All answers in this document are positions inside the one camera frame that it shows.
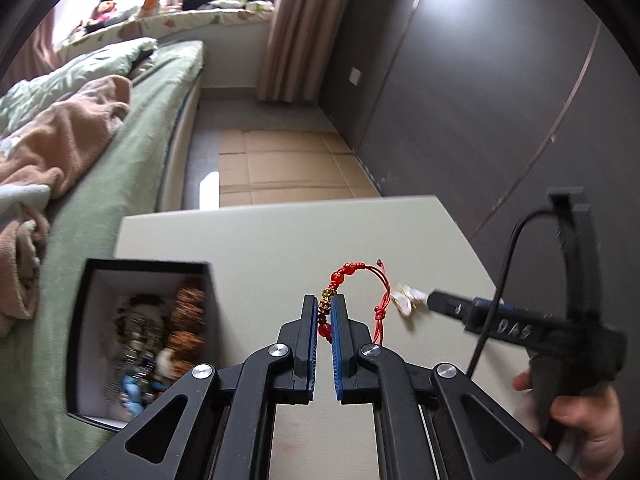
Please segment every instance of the black cable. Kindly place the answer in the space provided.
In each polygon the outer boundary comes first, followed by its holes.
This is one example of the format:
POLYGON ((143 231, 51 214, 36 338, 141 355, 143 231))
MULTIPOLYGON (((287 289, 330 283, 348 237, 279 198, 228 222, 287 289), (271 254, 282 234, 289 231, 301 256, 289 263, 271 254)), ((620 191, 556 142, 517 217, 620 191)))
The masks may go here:
POLYGON ((507 244, 507 252, 504 255, 504 260, 502 261, 502 269, 500 270, 500 278, 498 279, 498 286, 495 289, 494 298, 491 302, 491 306, 489 307, 489 313, 486 315, 486 320, 484 322, 484 326, 482 327, 482 332, 480 333, 480 338, 476 343, 476 348, 474 349, 474 354, 471 356, 471 361, 469 361, 469 366, 466 369, 466 376, 471 378, 476 370, 476 366, 478 365, 478 360, 480 359, 480 354, 484 349, 484 344, 486 340, 489 339, 489 332, 491 331, 491 325, 494 322, 495 313, 498 311, 498 304, 500 303, 500 298, 502 297, 502 292, 504 291, 504 285, 507 282, 507 275, 509 273, 509 267, 511 267, 511 258, 513 257, 513 251, 516 248, 516 242, 518 241, 518 237, 520 233, 524 229, 524 226, 527 225, 534 218, 539 216, 555 216, 556 213, 550 209, 539 209, 532 213, 529 213, 522 220, 520 220, 516 227, 513 228, 511 232, 511 237, 509 238, 509 243, 507 244))

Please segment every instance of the white table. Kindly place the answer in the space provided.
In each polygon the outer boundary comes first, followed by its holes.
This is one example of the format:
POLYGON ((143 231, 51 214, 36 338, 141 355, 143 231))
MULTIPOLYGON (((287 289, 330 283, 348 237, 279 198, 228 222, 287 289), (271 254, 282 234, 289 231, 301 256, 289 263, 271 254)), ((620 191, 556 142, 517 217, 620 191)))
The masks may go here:
MULTIPOLYGON (((462 296, 490 298, 494 286, 473 249, 433 197, 294 203, 125 218, 115 256, 207 260, 220 306, 222 364, 244 361, 276 341, 283 323, 300 315, 305 294, 320 296, 345 262, 384 261, 392 284, 407 282, 462 296)), ((373 332, 372 309, 383 289, 359 271, 340 286, 351 319, 373 332)), ((403 319, 390 305, 385 346, 407 362, 465 369, 476 338, 462 324, 425 311, 403 319)), ((527 366, 526 352, 489 342, 474 379, 512 412, 511 378, 527 366)), ((330 345, 318 340, 316 391, 309 406, 279 406, 271 478, 378 477, 371 407, 335 399, 330 345)))

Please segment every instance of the metal pivot bolt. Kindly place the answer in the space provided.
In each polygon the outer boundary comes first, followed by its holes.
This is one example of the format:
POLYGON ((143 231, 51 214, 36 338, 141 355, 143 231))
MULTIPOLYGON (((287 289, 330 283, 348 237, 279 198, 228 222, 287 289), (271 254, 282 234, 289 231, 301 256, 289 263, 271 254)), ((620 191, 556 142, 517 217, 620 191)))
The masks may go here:
POLYGON ((209 365, 197 365, 191 370, 191 373, 196 379, 206 379, 213 373, 213 368, 209 365))
POLYGON ((450 379, 455 377, 458 371, 454 365, 450 365, 449 363, 443 363, 438 365, 436 371, 440 377, 444 377, 445 379, 450 379))
POLYGON ((363 345, 360 349, 363 355, 367 357, 375 357, 376 355, 380 355, 380 346, 374 344, 363 345))
POLYGON ((289 353, 289 347, 283 343, 275 343, 269 347, 269 354, 274 357, 282 357, 289 353))

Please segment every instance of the black box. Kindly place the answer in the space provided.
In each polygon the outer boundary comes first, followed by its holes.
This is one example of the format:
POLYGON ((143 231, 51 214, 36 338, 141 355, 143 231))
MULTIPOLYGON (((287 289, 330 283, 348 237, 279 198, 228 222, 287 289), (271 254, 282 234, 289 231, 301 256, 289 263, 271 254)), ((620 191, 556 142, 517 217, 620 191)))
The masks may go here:
POLYGON ((66 353, 66 411, 69 416, 108 431, 120 431, 123 420, 113 418, 112 404, 103 396, 111 361, 107 335, 122 298, 154 294, 175 307, 175 296, 186 278, 202 280, 205 299, 204 350, 200 361, 217 364, 217 306, 206 262, 159 262, 88 259, 76 295, 66 353))

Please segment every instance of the red bracelet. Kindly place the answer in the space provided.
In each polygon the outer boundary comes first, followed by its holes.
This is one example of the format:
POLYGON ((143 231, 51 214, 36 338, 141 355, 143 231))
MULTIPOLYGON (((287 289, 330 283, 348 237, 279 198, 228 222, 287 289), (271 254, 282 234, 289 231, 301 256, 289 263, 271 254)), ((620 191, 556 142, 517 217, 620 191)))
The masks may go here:
POLYGON ((376 331, 373 335, 373 342, 377 343, 378 340, 380 340, 379 344, 382 346, 382 321, 385 319, 386 307, 389 304, 389 299, 391 298, 391 290, 389 287, 389 280, 386 278, 385 266, 382 263, 382 260, 378 260, 376 265, 377 266, 374 267, 368 266, 363 262, 358 262, 356 264, 346 263, 331 275, 331 283, 329 283, 329 286, 322 291, 322 299, 320 300, 320 305, 318 305, 318 334, 324 337, 329 343, 331 342, 331 325, 326 322, 326 318, 331 310, 331 298, 338 293, 338 287, 344 281, 345 276, 353 274, 356 270, 366 269, 373 272, 385 286, 385 293, 382 296, 382 300, 380 300, 380 304, 373 309, 376 314, 376 331))

